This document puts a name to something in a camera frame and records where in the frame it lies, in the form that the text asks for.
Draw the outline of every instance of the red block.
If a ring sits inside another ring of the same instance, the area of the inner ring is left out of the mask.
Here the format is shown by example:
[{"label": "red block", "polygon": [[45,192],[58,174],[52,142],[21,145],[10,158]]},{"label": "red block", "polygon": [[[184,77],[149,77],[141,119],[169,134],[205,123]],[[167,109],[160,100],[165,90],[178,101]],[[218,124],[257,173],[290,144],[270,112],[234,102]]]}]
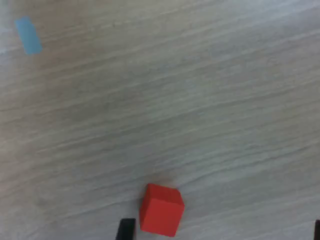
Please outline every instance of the red block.
[{"label": "red block", "polygon": [[185,204],[177,189],[149,183],[140,208],[140,228],[174,237],[184,210]]}]

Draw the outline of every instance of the cube face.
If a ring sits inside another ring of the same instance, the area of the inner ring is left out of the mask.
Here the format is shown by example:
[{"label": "cube face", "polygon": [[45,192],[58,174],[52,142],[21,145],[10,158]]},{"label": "cube face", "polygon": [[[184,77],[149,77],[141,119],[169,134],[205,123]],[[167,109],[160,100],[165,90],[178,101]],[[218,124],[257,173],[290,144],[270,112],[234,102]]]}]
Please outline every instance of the cube face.
[{"label": "cube face", "polygon": [[140,228],[142,231],[174,237],[184,209],[177,189],[148,184],[140,208]]}]

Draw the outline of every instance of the table surface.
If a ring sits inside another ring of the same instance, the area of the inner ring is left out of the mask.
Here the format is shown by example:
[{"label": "table surface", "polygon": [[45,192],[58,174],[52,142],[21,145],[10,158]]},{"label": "table surface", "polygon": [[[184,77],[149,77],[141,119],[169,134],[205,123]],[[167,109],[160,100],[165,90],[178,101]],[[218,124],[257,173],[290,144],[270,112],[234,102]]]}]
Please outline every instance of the table surface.
[{"label": "table surface", "polygon": [[0,0],[1,240],[311,240],[319,153],[319,0]]}]

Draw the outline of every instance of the blue sticker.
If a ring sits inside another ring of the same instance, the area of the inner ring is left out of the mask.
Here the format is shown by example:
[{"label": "blue sticker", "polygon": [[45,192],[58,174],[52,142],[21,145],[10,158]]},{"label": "blue sticker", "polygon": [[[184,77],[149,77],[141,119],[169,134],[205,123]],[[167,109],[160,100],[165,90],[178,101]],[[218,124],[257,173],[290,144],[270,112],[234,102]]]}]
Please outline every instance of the blue sticker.
[{"label": "blue sticker", "polygon": [[16,20],[15,27],[18,30],[26,54],[38,54],[42,51],[36,28],[28,16]]}]

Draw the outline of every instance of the blue tape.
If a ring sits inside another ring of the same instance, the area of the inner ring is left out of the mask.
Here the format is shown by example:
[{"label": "blue tape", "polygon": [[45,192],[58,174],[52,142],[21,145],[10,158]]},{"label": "blue tape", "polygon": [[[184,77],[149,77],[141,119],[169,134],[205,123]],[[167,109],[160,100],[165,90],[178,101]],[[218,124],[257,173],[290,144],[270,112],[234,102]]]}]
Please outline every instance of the blue tape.
[{"label": "blue tape", "polygon": [[36,28],[28,16],[16,20],[15,27],[19,33],[26,54],[38,54],[42,51]]}]

